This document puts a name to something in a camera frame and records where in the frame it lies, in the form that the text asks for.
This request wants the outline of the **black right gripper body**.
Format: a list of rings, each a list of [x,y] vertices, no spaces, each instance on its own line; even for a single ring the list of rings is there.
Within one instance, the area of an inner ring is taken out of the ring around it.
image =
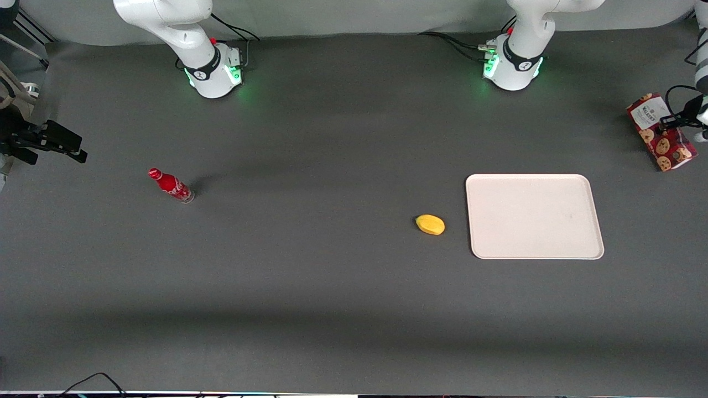
[[[45,124],[33,124],[26,121],[21,113],[1,111],[1,152],[3,156],[15,157],[29,165],[35,165],[38,155],[30,147],[40,146],[40,131]]]

